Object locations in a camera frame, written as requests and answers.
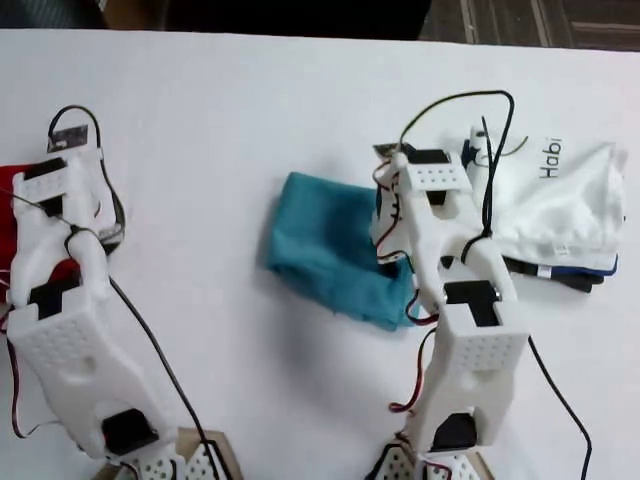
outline navy blue fabric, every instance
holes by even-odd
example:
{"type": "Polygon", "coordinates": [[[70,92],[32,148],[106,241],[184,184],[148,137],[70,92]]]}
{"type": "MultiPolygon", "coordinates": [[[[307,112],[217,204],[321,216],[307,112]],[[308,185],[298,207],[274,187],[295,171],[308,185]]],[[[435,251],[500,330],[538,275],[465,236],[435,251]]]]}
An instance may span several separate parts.
{"type": "Polygon", "coordinates": [[[296,292],[353,319],[410,326],[407,260],[382,273],[369,237],[375,190],[291,173],[282,190],[266,266],[296,292]]]}

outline gray floor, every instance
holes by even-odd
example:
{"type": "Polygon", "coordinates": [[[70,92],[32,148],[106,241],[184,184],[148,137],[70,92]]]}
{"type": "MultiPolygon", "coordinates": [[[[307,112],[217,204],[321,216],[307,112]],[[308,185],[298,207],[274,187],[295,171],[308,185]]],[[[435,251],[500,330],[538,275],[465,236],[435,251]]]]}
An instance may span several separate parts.
{"type": "Polygon", "coordinates": [[[420,39],[640,51],[640,0],[433,0],[420,39]]]}

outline white plastic bracket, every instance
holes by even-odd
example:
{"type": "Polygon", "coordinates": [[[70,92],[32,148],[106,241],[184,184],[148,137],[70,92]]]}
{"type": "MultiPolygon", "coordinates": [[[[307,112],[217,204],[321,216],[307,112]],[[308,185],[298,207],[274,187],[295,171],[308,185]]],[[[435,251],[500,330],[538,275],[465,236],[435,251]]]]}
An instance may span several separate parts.
{"type": "Polygon", "coordinates": [[[443,190],[471,191],[471,183],[460,163],[409,164],[406,167],[412,190],[432,192],[443,190]]]}

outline perforated panel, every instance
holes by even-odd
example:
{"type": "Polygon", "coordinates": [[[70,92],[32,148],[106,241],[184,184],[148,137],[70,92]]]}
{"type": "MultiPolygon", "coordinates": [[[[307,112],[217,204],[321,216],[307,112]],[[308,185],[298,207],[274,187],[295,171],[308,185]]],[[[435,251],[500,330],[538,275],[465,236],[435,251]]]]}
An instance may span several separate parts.
{"type": "Polygon", "coordinates": [[[511,335],[471,337],[456,346],[453,365],[458,370],[499,370],[508,364],[517,337],[511,335]]]}
{"type": "Polygon", "coordinates": [[[378,470],[376,480],[410,480],[413,478],[413,463],[402,448],[391,448],[378,470]]]}
{"type": "MultiPolygon", "coordinates": [[[[481,480],[471,462],[465,455],[449,457],[437,457],[432,460],[451,470],[451,477],[447,477],[448,471],[437,466],[427,466],[428,480],[481,480]]],[[[414,475],[415,466],[402,448],[393,447],[387,452],[375,480],[410,480],[422,478],[420,472],[414,475]]]]}
{"type": "Polygon", "coordinates": [[[454,163],[435,163],[431,165],[408,165],[407,174],[413,190],[471,191],[469,178],[462,165],[454,163]]]}
{"type": "Polygon", "coordinates": [[[67,177],[67,167],[65,167],[55,172],[25,180],[20,194],[27,200],[36,203],[57,197],[67,191],[67,177]]]}
{"type": "MultiPolygon", "coordinates": [[[[221,480],[226,480],[227,476],[213,446],[211,446],[211,453],[213,455],[213,461],[216,462],[218,476],[221,480]]],[[[209,457],[207,457],[204,445],[198,447],[189,460],[189,463],[187,463],[185,480],[213,480],[213,469],[211,468],[211,463],[209,462],[209,457]]]]}
{"type": "Polygon", "coordinates": [[[41,329],[26,340],[25,346],[32,358],[52,368],[68,366],[91,354],[87,336],[76,320],[41,329]]]}
{"type": "Polygon", "coordinates": [[[444,468],[429,466],[429,480],[480,480],[480,476],[476,473],[464,455],[456,455],[454,457],[437,458],[435,463],[441,464],[451,469],[451,478],[447,478],[449,472],[444,468]]]}

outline black wire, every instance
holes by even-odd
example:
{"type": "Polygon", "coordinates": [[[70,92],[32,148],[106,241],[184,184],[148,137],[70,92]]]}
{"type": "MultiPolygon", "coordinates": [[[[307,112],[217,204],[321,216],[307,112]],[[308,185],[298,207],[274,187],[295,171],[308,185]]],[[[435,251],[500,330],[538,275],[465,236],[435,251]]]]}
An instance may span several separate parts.
{"type": "Polygon", "coordinates": [[[432,103],[431,105],[423,108],[414,118],[413,120],[411,120],[407,126],[404,128],[404,130],[402,131],[402,134],[400,135],[400,140],[398,142],[398,147],[400,148],[402,146],[402,142],[404,140],[405,135],[409,132],[409,130],[411,130],[411,128],[418,122],[418,120],[420,120],[420,118],[422,118],[428,111],[432,110],[433,108],[437,107],[438,105],[441,105],[445,102],[448,102],[450,100],[456,100],[458,98],[466,98],[466,97],[477,97],[477,96],[492,96],[492,95],[501,95],[507,98],[507,100],[509,101],[509,112],[507,113],[507,119],[505,121],[504,124],[504,128],[502,130],[502,136],[500,137],[500,143],[498,144],[498,149],[496,150],[496,154],[495,157],[493,159],[489,159],[489,178],[487,179],[487,189],[485,190],[485,196],[484,196],[484,200],[482,203],[482,216],[483,216],[483,230],[482,233],[477,236],[472,238],[471,240],[469,240],[467,242],[467,244],[464,246],[463,250],[462,250],[462,255],[460,256],[460,260],[462,261],[462,263],[465,262],[467,254],[469,252],[469,249],[471,248],[471,246],[477,242],[478,240],[482,239],[482,238],[486,238],[491,236],[491,216],[493,213],[493,179],[495,177],[495,173],[496,173],[496,169],[498,168],[498,160],[500,159],[500,155],[502,154],[502,149],[504,148],[504,144],[507,141],[507,136],[509,134],[509,128],[511,126],[511,120],[513,118],[513,112],[515,110],[515,100],[513,99],[513,96],[505,91],[505,90],[476,90],[476,91],[472,91],[472,92],[463,92],[463,93],[457,93],[455,95],[449,95],[448,97],[444,97],[441,98],[440,100],[437,100],[436,102],[432,103]]]}
{"type": "Polygon", "coordinates": [[[164,367],[165,371],[167,372],[167,375],[169,375],[169,378],[171,379],[171,383],[173,383],[173,386],[175,387],[176,391],[178,392],[178,395],[180,396],[180,399],[182,400],[182,403],[184,403],[184,406],[189,411],[189,415],[191,415],[193,423],[195,424],[196,429],[198,430],[198,435],[200,435],[200,441],[205,444],[205,450],[207,452],[207,457],[209,457],[209,461],[211,462],[211,468],[213,469],[213,477],[216,480],[218,480],[220,478],[220,476],[218,474],[218,469],[217,469],[216,464],[215,464],[215,462],[213,460],[213,454],[211,453],[211,448],[209,446],[209,443],[208,443],[207,437],[206,437],[206,435],[204,433],[204,430],[202,429],[202,425],[200,424],[200,420],[198,419],[198,416],[196,415],[195,410],[191,406],[191,402],[189,401],[189,399],[187,398],[186,394],[184,393],[184,390],[182,390],[182,387],[180,386],[180,382],[178,382],[178,379],[176,378],[175,373],[173,373],[173,369],[171,368],[171,365],[169,364],[169,361],[167,360],[167,358],[164,356],[164,353],[163,353],[162,349],[160,348],[160,345],[158,344],[158,341],[156,340],[155,335],[153,334],[153,332],[149,328],[149,325],[147,325],[147,322],[145,322],[144,318],[142,318],[142,315],[140,314],[140,312],[138,312],[138,310],[133,305],[133,303],[131,303],[131,300],[129,300],[129,297],[127,297],[127,295],[122,291],[122,289],[116,283],[116,281],[113,279],[113,277],[109,276],[109,282],[111,283],[111,286],[116,291],[118,296],[122,299],[124,304],[127,306],[129,311],[131,312],[131,314],[136,318],[136,320],[138,321],[138,323],[140,324],[140,326],[144,330],[144,333],[149,338],[149,341],[151,341],[151,344],[153,345],[153,348],[155,349],[156,353],[158,354],[158,357],[160,358],[160,361],[162,362],[162,366],[164,367]]]}
{"type": "Polygon", "coordinates": [[[582,432],[582,435],[584,436],[584,439],[587,442],[587,453],[584,456],[584,463],[582,464],[582,475],[580,476],[581,480],[586,480],[587,470],[589,469],[589,460],[591,459],[591,450],[592,450],[591,437],[589,437],[589,432],[587,432],[587,429],[584,428],[584,425],[582,424],[578,416],[573,412],[573,409],[571,408],[569,403],[562,396],[562,393],[560,393],[560,390],[558,389],[555,382],[551,378],[551,375],[549,375],[549,371],[547,370],[547,367],[545,367],[544,362],[542,361],[542,358],[540,358],[538,349],[536,348],[535,343],[533,343],[533,338],[531,338],[531,336],[529,336],[528,341],[529,341],[529,347],[531,347],[531,352],[533,353],[533,356],[535,357],[536,362],[538,362],[538,366],[540,367],[540,370],[542,370],[542,374],[544,375],[544,378],[547,380],[547,383],[551,387],[551,390],[553,390],[553,393],[556,394],[556,397],[558,397],[558,400],[560,400],[560,403],[562,403],[562,406],[565,408],[565,410],[567,411],[571,419],[578,426],[578,428],[580,429],[580,432],[582,432]]]}
{"type": "Polygon", "coordinates": [[[138,470],[136,469],[136,467],[134,467],[133,465],[127,462],[122,462],[120,465],[122,465],[124,468],[126,468],[131,472],[134,480],[140,480],[140,475],[138,475],[138,470]]]}
{"type": "MultiPolygon", "coordinates": [[[[49,145],[53,144],[53,133],[56,128],[56,125],[58,125],[58,121],[60,120],[62,115],[64,115],[70,110],[80,110],[86,113],[89,116],[89,118],[91,118],[91,121],[93,122],[93,127],[96,132],[96,147],[99,150],[102,150],[102,135],[100,133],[100,124],[98,123],[98,119],[96,118],[96,116],[91,110],[89,110],[87,107],[84,107],[82,105],[67,105],[66,107],[61,108],[58,111],[58,113],[55,114],[55,116],[51,119],[51,123],[49,124],[49,130],[47,132],[47,136],[49,138],[49,145]]],[[[107,187],[109,187],[109,190],[111,191],[111,198],[113,198],[113,206],[116,213],[116,222],[120,224],[120,228],[117,231],[110,233],[109,235],[101,238],[101,243],[104,243],[108,240],[111,240],[114,237],[117,237],[121,233],[122,234],[124,233],[127,226],[127,218],[124,211],[124,206],[122,205],[122,202],[120,201],[120,197],[116,193],[115,188],[113,188],[113,184],[111,183],[111,179],[109,178],[109,174],[107,173],[107,167],[105,166],[104,155],[102,154],[102,152],[100,153],[100,168],[102,169],[102,175],[104,176],[104,180],[107,183],[107,187]]]]}
{"type": "MultiPolygon", "coordinates": [[[[11,190],[7,190],[6,188],[0,187],[0,193],[4,193],[5,195],[10,196],[11,198],[15,198],[16,200],[20,200],[21,202],[24,202],[27,205],[31,205],[32,207],[39,208],[40,210],[46,213],[46,209],[42,205],[32,202],[31,200],[27,200],[26,198],[21,197],[20,195],[16,195],[11,190]]],[[[70,227],[73,226],[73,223],[71,223],[69,220],[64,218],[62,215],[54,215],[53,217],[60,220],[62,223],[66,223],[70,227]]]]}
{"type": "MultiPolygon", "coordinates": [[[[491,156],[491,138],[489,138],[489,129],[487,127],[487,121],[485,120],[484,116],[482,117],[482,128],[484,131],[484,137],[487,142],[487,158],[489,162],[488,168],[489,168],[489,172],[491,172],[491,169],[494,168],[495,162],[493,157],[491,156]]],[[[473,237],[471,240],[469,240],[464,246],[464,248],[462,249],[462,254],[460,255],[460,261],[462,263],[466,263],[467,255],[469,254],[469,250],[471,249],[474,243],[476,243],[478,240],[482,240],[483,238],[487,238],[492,235],[491,217],[493,212],[493,185],[491,185],[491,188],[489,188],[488,179],[487,179],[487,187],[484,193],[485,193],[485,198],[482,201],[482,232],[480,233],[480,235],[477,235],[473,237]]]]}
{"type": "Polygon", "coordinates": [[[98,119],[96,118],[96,116],[93,114],[91,110],[89,110],[87,107],[83,107],[82,105],[67,105],[66,107],[61,108],[58,111],[58,113],[55,114],[55,116],[51,119],[51,123],[49,123],[49,130],[47,132],[49,145],[53,143],[53,130],[56,128],[58,121],[60,120],[62,115],[67,113],[69,110],[81,110],[87,115],[89,115],[89,117],[93,121],[93,126],[95,127],[95,130],[96,130],[96,147],[102,148],[102,139],[100,135],[100,126],[98,125],[98,119]]]}

